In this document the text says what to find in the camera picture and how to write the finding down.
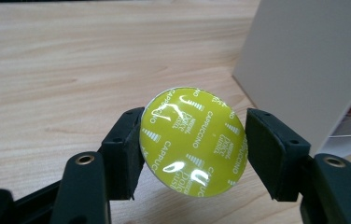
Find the table surface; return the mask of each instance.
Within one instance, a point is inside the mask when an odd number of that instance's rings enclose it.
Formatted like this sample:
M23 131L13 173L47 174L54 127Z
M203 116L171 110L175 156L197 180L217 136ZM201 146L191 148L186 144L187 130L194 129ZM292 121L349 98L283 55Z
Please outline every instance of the table surface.
M244 123L252 104L232 69L258 4L0 4L0 188L19 199L59 180L124 111L169 88L211 91ZM302 222L299 203L272 201L249 164L212 198L174 192L145 166L134 196L111 202L114 223Z

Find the wooden table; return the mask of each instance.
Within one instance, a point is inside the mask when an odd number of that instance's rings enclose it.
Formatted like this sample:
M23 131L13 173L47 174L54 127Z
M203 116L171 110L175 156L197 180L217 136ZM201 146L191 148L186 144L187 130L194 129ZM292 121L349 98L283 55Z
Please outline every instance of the wooden table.
M232 78L258 0L0 4L0 188L15 199L97 150L119 116L172 87L211 91L242 122L252 106ZM248 164L231 190L192 198L145 166L114 223L300 223Z

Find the screw hole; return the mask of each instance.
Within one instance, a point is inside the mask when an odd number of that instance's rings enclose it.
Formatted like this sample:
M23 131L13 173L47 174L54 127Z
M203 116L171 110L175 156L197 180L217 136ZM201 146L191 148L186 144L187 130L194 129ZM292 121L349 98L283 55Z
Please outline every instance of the screw hole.
M331 166L334 166L334 167L343 168L343 167L346 166L346 164L344 164L343 161L340 161L340 160L335 159L335 158L333 158L333 157L326 157L326 158L324 158L324 161L325 161L327 164L329 164L329 165L331 165Z
M91 155L81 156L76 159L76 163L78 165L86 165L91 163L92 161L94 161L94 157Z

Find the white box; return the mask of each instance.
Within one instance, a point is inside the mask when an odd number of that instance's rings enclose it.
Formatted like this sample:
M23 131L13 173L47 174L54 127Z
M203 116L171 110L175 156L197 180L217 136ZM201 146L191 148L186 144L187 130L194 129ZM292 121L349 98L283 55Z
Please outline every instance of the white box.
M316 154L351 106L351 1L261 0L233 75Z

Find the yellow coffee capsule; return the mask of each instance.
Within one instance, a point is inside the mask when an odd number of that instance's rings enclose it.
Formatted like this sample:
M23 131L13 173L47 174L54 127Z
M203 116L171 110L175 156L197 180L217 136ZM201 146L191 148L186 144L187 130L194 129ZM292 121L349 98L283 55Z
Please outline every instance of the yellow coffee capsule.
M210 197L230 189L246 167L242 123L222 100L196 88L170 89L148 104L140 146L154 175L190 196Z

